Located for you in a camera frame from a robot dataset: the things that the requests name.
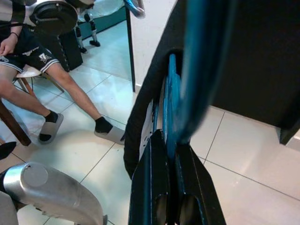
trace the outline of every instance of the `bracelet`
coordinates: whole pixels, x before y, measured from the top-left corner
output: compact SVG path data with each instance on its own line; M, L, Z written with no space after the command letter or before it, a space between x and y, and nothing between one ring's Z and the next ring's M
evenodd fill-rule
M17 35L17 33L10 32L10 34L15 34L17 36L17 39L19 40L19 35Z

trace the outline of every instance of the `chair leg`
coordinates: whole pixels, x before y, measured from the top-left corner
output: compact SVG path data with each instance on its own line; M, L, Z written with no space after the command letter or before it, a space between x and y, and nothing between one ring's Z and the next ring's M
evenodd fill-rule
M22 82L20 79L17 79L17 81L18 81L18 83L20 84L22 90L25 91L25 92L27 92L27 90L26 90L26 88L25 88L23 82Z
M49 81L51 81L51 83L53 83L62 93L65 92L65 90L63 90L62 87L59 86L48 74L44 73L43 76L46 77Z
M34 94L32 88L31 88L30 85L28 84L27 80L26 80L25 78L21 78L21 80L22 80L22 82L24 83L24 85L25 85L27 91L29 92L29 94L36 98L37 96Z
M21 142L22 145L28 146L31 140L27 134L22 130L21 126L12 116L10 111L5 107L0 99L0 118L6 124L6 126L13 132L16 138Z

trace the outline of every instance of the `man's leg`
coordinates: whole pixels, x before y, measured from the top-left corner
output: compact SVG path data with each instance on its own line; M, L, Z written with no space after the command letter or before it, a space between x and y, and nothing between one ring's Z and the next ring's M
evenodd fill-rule
M45 108L39 102L39 100L32 95L18 90L12 84L12 80L18 72L13 67L13 64L11 64L11 67L0 64L0 98L4 98L20 108L44 116L45 124L39 135L39 141L41 143L49 143L55 137L58 128L61 125L63 116L60 114L58 115L57 113Z
M104 117L101 116L87 94L77 85L73 78L67 73L59 63L52 64L46 73L58 82L91 118L96 122L95 134L104 139L124 144L124 131L114 127Z
M76 104L82 108L94 120L101 117L97 108L94 106L87 94L78 86L73 78L67 73L59 63L54 63L46 73L53 77L72 97Z
M35 97L18 90L12 80L17 74L14 68L0 65L0 97L12 104L46 117L50 110L45 108Z

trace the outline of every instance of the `black foot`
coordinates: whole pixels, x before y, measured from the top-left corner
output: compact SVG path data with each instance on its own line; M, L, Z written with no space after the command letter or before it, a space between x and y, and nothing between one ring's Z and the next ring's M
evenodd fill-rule
M5 159L15 149L16 142L4 143L0 146L0 160Z
M81 53L86 53L88 50L86 48L80 48Z
M94 40L90 41L90 44L93 46L96 46L96 47L100 47L100 45L101 45L100 42L94 41Z
M103 225L107 225L107 221L108 221L108 216L107 215L103 216Z

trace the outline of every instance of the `foot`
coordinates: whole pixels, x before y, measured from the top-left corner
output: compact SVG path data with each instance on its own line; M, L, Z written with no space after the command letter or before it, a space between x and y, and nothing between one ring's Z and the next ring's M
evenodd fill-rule
M88 50L86 48L80 48L81 53L86 53Z
M100 42L94 41L94 40L90 41L90 44L93 45L93 46L96 46L96 47L100 47L101 46Z
M60 113L57 114L51 111L50 114L45 117L45 120L38 137L41 144L49 144L53 141L64 120L64 116Z
M114 127L104 117L96 120L95 135L109 141L124 145L124 130Z

